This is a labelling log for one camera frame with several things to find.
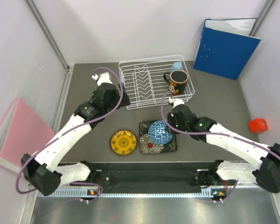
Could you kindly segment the blue triangle pattern bowl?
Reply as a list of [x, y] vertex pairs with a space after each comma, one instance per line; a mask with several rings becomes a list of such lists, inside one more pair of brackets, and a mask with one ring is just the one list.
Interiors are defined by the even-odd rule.
[[165, 145], [173, 139], [174, 136], [165, 130], [166, 127], [166, 123], [163, 120], [158, 120], [151, 124], [148, 129], [148, 136], [153, 143]]

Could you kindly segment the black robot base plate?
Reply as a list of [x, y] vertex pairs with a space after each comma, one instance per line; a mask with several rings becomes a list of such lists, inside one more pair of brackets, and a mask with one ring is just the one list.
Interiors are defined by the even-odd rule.
[[144, 164], [93, 168], [84, 181], [71, 181], [72, 185], [95, 183], [104, 188], [118, 184], [152, 184], [152, 183], [181, 183], [186, 186], [220, 185], [223, 180], [208, 169], [199, 169], [187, 164]]

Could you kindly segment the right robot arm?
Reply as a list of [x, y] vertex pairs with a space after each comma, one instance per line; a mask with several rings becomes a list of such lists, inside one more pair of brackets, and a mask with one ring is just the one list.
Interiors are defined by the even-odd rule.
[[197, 141], [220, 147], [243, 159], [243, 162], [216, 160], [207, 177], [215, 185], [227, 180], [253, 182], [271, 193], [280, 193], [280, 144], [261, 144], [244, 138], [216, 121], [198, 118], [181, 99], [170, 100], [167, 131], [185, 134]]

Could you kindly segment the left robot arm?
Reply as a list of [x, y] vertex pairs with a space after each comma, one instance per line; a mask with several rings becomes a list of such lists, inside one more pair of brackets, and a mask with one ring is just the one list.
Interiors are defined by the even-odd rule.
[[20, 174], [44, 196], [51, 195], [58, 187], [72, 182], [92, 185], [96, 173], [88, 162], [60, 166], [59, 162], [72, 147], [116, 109], [130, 105], [124, 85], [118, 87], [102, 83], [90, 101], [81, 104], [66, 125], [41, 150], [21, 158]]

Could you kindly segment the black floral square plate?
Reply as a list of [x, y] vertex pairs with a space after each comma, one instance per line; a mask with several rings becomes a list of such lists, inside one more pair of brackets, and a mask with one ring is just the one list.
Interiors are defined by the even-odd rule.
[[165, 144], [158, 145], [151, 141], [148, 136], [148, 129], [152, 123], [155, 121], [142, 121], [139, 123], [139, 132], [140, 132], [140, 150], [142, 154], [160, 154], [177, 151], [177, 140], [174, 136], [173, 139]]

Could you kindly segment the yellow patterned round plate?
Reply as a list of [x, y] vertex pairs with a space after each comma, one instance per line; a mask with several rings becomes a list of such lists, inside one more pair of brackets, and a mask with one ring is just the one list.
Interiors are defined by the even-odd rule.
[[135, 134], [129, 130], [119, 130], [110, 140], [111, 150], [120, 156], [130, 155], [137, 146]]

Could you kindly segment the light blue cup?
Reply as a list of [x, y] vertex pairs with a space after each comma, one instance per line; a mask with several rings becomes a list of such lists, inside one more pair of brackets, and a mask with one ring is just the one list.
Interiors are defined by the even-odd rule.
[[170, 69], [170, 72], [175, 71], [175, 70], [183, 70], [183, 66], [182, 66], [181, 62], [174, 62], [173, 63], [173, 65]]

